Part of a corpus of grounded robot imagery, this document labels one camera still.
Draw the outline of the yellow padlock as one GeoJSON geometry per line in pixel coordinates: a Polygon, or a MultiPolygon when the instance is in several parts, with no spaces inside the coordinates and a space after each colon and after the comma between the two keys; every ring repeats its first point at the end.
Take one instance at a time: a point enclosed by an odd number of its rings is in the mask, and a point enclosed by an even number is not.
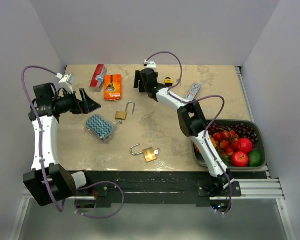
{"type": "Polygon", "coordinates": [[[164,80],[164,85],[166,87],[172,87],[174,84],[173,80],[170,78],[170,77],[166,77],[165,80],[164,80]]]}

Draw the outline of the small brass padlock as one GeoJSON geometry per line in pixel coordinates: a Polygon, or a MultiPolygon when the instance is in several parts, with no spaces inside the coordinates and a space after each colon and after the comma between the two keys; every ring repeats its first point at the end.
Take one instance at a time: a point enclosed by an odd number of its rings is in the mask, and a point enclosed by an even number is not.
{"type": "Polygon", "coordinates": [[[133,101],[129,101],[127,104],[126,104],[126,107],[125,107],[125,110],[124,111],[117,111],[115,113],[115,119],[116,120],[126,120],[127,118],[127,114],[128,114],[128,108],[129,106],[132,105],[132,114],[134,114],[135,112],[135,107],[136,107],[136,104],[133,102],[133,101]]]}

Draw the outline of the large brass padlock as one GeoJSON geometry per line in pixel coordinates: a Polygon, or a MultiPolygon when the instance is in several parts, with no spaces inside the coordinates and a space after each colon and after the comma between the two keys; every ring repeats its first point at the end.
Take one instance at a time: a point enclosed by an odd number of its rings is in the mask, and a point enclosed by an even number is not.
{"type": "Polygon", "coordinates": [[[131,155],[133,156],[138,156],[138,155],[143,155],[145,158],[145,161],[147,163],[153,162],[157,159],[157,155],[159,154],[159,149],[154,149],[153,147],[148,147],[143,149],[140,152],[134,152],[134,148],[138,147],[140,144],[135,144],[133,146],[130,147],[129,152],[131,155]]]}

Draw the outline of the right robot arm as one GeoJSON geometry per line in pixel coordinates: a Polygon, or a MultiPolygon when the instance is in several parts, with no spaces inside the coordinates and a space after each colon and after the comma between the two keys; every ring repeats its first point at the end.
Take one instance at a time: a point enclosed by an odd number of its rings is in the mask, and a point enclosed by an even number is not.
{"type": "Polygon", "coordinates": [[[199,101],[188,101],[171,92],[173,87],[159,83],[158,73],[151,68],[135,72],[134,88],[139,89],[141,93],[147,93],[150,99],[165,104],[177,112],[182,133],[198,147],[207,164],[208,172],[212,177],[213,192],[220,197],[228,193],[231,198],[232,184],[235,179],[211,141],[208,132],[211,124],[207,123],[199,101]]]}

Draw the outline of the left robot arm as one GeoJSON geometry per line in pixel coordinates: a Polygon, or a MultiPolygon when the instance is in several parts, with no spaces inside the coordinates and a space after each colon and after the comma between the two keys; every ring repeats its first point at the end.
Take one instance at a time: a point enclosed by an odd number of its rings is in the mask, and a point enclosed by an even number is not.
{"type": "Polygon", "coordinates": [[[23,175],[23,183],[41,206],[63,201],[75,196],[89,196],[94,184],[88,180],[85,171],[70,173],[58,160],[57,134],[60,115],[70,112],[74,115],[90,114],[101,108],[81,88],[81,99],[75,93],[65,92],[58,96],[55,85],[45,83],[34,86],[36,104],[30,110],[29,119],[35,133],[35,151],[31,171],[23,175]]]}

